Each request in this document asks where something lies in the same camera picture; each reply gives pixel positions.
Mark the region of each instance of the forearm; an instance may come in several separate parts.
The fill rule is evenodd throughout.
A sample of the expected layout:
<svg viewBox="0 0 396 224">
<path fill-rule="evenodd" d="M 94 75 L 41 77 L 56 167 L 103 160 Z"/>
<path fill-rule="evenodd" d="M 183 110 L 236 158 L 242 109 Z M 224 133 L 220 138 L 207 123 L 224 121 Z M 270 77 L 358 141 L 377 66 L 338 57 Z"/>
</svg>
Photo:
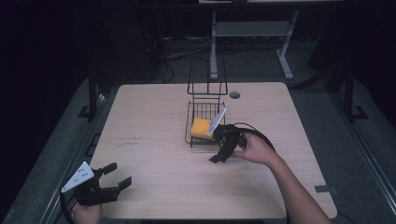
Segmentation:
<svg viewBox="0 0 396 224">
<path fill-rule="evenodd" d="M 291 223 L 332 223 L 282 158 L 276 157 L 269 168 L 279 185 Z"/>
</svg>

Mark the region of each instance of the dark background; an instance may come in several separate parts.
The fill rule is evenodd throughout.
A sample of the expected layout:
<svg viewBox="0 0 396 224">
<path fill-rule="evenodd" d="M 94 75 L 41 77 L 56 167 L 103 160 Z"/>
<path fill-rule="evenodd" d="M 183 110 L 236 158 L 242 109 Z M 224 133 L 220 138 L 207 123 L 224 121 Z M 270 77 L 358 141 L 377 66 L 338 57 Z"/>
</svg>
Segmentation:
<svg viewBox="0 0 396 224">
<path fill-rule="evenodd" d="M 319 38 L 310 62 L 318 70 L 339 61 L 350 64 L 396 126 L 396 8 L 380 1 L 354 2 L 319 13 L 313 8 L 302 10 L 293 39 Z M 176 38 L 210 34 L 207 11 L 139 13 L 102 10 L 101 4 L 92 0 L 0 2 L 1 219 L 89 73 L 97 75 L 102 91 L 126 79 L 149 82 L 156 76 L 162 48 L 159 44 L 147 53 L 145 46 L 150 43 L 143 34 L 158 37 L 159 30 Z M 158 16 L 161 24 L 153 19 Z M 130 56 L 136 58 L 134 63 L 125 61 Z"/>
</svg>

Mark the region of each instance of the wire basket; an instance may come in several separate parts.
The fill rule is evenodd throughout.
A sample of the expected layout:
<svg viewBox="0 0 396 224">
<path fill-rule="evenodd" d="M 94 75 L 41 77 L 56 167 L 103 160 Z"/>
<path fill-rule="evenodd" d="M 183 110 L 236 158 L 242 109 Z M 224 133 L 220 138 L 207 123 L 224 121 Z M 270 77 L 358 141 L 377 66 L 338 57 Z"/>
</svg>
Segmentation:
<svg viewBox="0 0 396 224">
<path fill-rule="evenodd" d="M 197 88 L 194 85 L 194 58 L 191 58 L 187 93 L 192 96 L 192 99 L 189 101 L 189 107 L 187 110 L 187 124 L 185 132 L 185 141 L 186 143 L 190 144 L 191 147 L 193 145 L 216 144 L 211 140 L 191 136 L 190 130 L 195 118 L 211 120 L 220 112 L 223 107 L 225 107 L 224 102 L 220 101 L 220 97 L 222 95 L 228 94 L 227 77 L 224 67 L 225 65 L 223 59 L 223 72 L 217 80 L 211 80 L 209 68 L 207 68 L 205 81 L 206 85 L 200 85 L 199 88 Z"/>
</svg>

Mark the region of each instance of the white object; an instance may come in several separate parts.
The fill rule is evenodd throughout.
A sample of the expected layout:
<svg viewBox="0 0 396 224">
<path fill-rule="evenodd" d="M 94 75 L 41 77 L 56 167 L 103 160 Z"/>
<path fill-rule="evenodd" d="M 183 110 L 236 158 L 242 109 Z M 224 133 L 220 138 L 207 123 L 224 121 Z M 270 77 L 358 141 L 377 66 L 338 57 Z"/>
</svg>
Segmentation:
<svg viewBox="0 0 396 224">
<path fill-rule="evenodd" d="M 66 193 L 70 189 L 75 188 L 76 186 L 84 183 L 85 181 L 93 178 L 95 174 L 93 173 L 90 165 L 87 162 L 83 162 L 73 176 L 67 181 L 64 187 L 61 189 L 62 193 Z"/>
<path fill-rule="evenodd" d="M 226 107 L 223 107 L 220 112 L 212 119 L 209 123 L 209 131 L 207 131 L 207 135 L 212 135 L 215 129 L 220 124 L 221 119 L 224 117 L 225 111 L 227 110 Z"/>
</svg>

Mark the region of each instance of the black cable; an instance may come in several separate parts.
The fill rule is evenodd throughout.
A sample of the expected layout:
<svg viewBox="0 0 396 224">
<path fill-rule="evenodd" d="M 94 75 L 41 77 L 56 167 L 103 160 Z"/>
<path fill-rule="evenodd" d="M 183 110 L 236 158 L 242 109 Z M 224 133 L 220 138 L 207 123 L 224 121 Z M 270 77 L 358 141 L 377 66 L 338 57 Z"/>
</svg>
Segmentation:
<svg viewBox="0 0 396 224">
<path fill-rule="evenodd" d="M 77 201 L 75 201 L 74 203 L 73 203 L 73 205 L 72 205 L 72 207 L 70 208 L 70 210 L 69 210 L 69 214 L 72 212 L 72 210 L 73 210 L 73 208 L 76 206 L 76 204 L 77 204 Z"/>
<path fill-rule="evenodd" d="M 70 216 L 69 210 L 67 210 L 66 203 L 64 201 L 64 193 L 59 190 L 59 198 L 61 202 L 62 212 L 64 213 L 64 219 L 66 219 L 67 223 L 74 224 L 72 217 Z"/>
<path fill-rule="evenodd" d="M 155 49 L 155 47 L 157 47 L 157 39 L 154 35 L 145 35 L 145 37 L 150 37 L 150 39 L 153 40 L 152 47 L 150 49 L 146 49 L 146 51 L 151 52 L 153 49 Z"/>
<path fill-rule="evenodd" d="M 207 62 L 207 60 L 205 60 L 205 59 L 203 59 L 203 58 L 201 58 L 201 57 L 198 57 L 198 56 L 192 56 L 192 58 L 199 59 L 199 60 L 203 61 L 204 63 L 206 63 L 206 64 L 209 64 L 209 63 Z"/>
<path fill-rule="evenodd" d="M 352 218 L 348 217 L 347 215 L 345 215 L 344 213 L 340 212 L 340 210 L 337 210 L 337 213 L 343 217 L 344 219 L 348 220 L 350 223 L 352 224 L 358 224 L 357 222 L 355 222 L 354 220 L 352 220 Z"/>
<path fill-rule="evenodd" d="M 219 48 L 217 50 L 218 54 L 235 54 L 235 53 L 247 50 L 248 43 L 247 43 L 247 41 L 237 42 L 237 41 L 223 40 L 223 41 L 219 42 L 219 44 L 217 45 L 217 48 Z"/>
<path fill-rule="evenodd" d="M 166 79 L 165 73 L 164 73 L 164 72 L 161 70 L 161 68 L 160 68 L 160 69 L 159 69 L 158 78 L 161 80 L 161 82 L 162 82 L 163 84 L 172 82 L 172 80 L 173 80 L 173 78 L 174 78 L 174 76 L 175 76 L 175 70 L 173 69 L 173 67 L 171 67 L 171 66 L 168 65 L 168 64 L 164 64 L 163 66 L 165 67 L 166 72 L 167 72 L 168 69 L 171 70 L 171 76 L 170 76 L 168 79 Z"/>
<path fill-rule="evenodd" d="M 234 123 L 233 125 L 236 125 L 236 124 L 243 124 L 243 125 L 246 125 L 246 126 L 250 127 L 251 129 L 253 129 L 254 131 L 257 132 L 257 129 L 255 129 L 255 128 L 254 128 L 253 126 L 251 126 L 250 124 L 246 124 L 246 123 L 244 123 L 244 122 L 236 122 L 236 123 Z"/>
<path fill-rule="evenodd" d="M 209 39 L 207 39 L 207 42 L 204 43 L 203 45 L 199 46 L 199 47 L 196 47 L 196 48 L 193 48 L 193 49 L 189 49 L 189 50 L 186 50 L 184 52 L 176 53 L 176 54 L 173 54 L 173 55 L 168 55 L 168 56 L 164 56 L 164 57 L 162 56 L 161 58 L 166 60 L 167 62 L 170 62 L 170 61 L 176 60 L 176 59 L 180 59 L 180 58 L 182 58 L 184 56 L 188 56 L 188 55 L 191 55 L 193 53 L 198 53 L 198 52 L 200 52 L 200 51 L 202 51 L 204 49 L 209 49 L 210 48 L 210 43 L 211 43 L 211 41 Z"/>
<path fill-rule="evenodd" d="M 182 38 L 182 40 L 185 40 L 188 42 L 190 41 L 192 43 L 197 43 L 197 44 L 205 43 L 207 41 L 207 39 L 208 39 L 208 37 L 202 37 L 202 38 L 197 38 L 197 39 L 191 39 L 191 38 L 187 38 L 187 37 Z"/>
<path fill-rule="evenodd" d="M 66 178 L 66 180 L 64 181 L 63 186 L 67 183 L 67 181 L 69 181 L 69 179 L 72 177 L 73 175 L 70 175 L 69 177 Z M 64 219 L 66 219 L 67 223 L 69 224 L 75 224 L 72 217 L 70 216 L 70 212 L 67 209 L 67 205 L 70 204 L 70 202 L 72 201 L 73 197 L 71 197 L 67 202 L 65 201 L 64 198 L 65 193 L 62 193 L 62 188 L 59 189 L 59 201 L 61 204 L 61 209 L 62 211 L 58 214 L 58 216 L 56 217 L 54 224 L 59 220 L 59 217 L 61 216 L 61 214 L 64 214 Z"/>
<path fill-rule="evenodd" d="M 290 214 L 288 212 L 288 209 L 286 208 L 286 205 L 285 205 L 285 209 L 286 209 L 286 223 L 290 224 L 291 223 L 291 218 L 290 218 Z"/>
</svg>

